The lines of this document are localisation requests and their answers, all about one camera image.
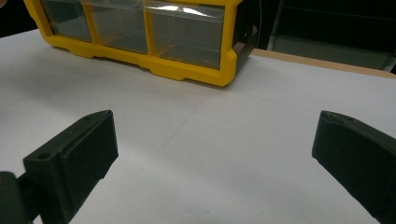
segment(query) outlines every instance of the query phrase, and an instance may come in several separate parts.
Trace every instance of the white surface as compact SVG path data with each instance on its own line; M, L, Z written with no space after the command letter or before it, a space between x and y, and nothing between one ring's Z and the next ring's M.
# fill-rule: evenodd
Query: white surface
M311 149L323 109L395 137L394 79L251 56L222 89L0 39L0 170L105 109L120 157L72 223L377 223Z

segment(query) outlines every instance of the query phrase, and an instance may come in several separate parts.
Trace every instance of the storage bin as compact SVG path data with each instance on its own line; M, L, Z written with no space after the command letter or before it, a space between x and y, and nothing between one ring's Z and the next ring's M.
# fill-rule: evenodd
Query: storage bin
M40 1L24 0L52 46L175 80L225 86L258 40L260 0Z
M105 46L147 53L141 0L85 0L98 42Z
M147 1L154 55L219 69L224 7Z
M92 41L84 10L79 0L41 0L41 3L53 33Z

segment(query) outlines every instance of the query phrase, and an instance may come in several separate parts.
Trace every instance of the clear plastic drawer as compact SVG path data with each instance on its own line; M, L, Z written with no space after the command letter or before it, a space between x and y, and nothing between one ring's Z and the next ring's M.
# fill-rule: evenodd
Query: clear plastic drawer
M143 4L140 0L85 0L101 44L147 53Z
M79 0L41 0L56 35L92 41L84 10Z
M146 1L154 55L219 69L224 7Z

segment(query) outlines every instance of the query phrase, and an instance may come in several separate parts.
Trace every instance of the plastic organizer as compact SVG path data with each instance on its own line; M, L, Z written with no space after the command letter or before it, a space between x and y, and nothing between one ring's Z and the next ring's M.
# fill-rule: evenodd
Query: plastic organizer
M52 46L218 86L257 43L258 1L24 0Z

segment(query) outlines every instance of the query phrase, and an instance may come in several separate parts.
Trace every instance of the wooden edge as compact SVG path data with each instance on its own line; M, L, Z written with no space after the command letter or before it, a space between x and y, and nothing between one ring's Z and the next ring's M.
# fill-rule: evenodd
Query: wooden edge
M358 66L344 64L344 63L327 62L327 61L322 61L322 60L318 60L318 59L305 58L305 57L301 57L301 56L296 56L296 55L291 55L291 54L286 54L286 53L279 53L279 52L274 52L274 51L269 51L269 50L264 50L264 49L254 49L251 54L256 55L256 56L265 57L265 58L277 59L280 61L285 61L285 62L290 62L290 63L302 63L302 64L313 65L313 66L323 67L323 68L330 68L330 69L335 69L335 70L340 70L340 71L345 71L345 72L352 72L352 73L359 73L359 74L375 76L375 77L387 77L387 78L396 79L396 75L394 75L390 72L382 71L382 70L358 67Z

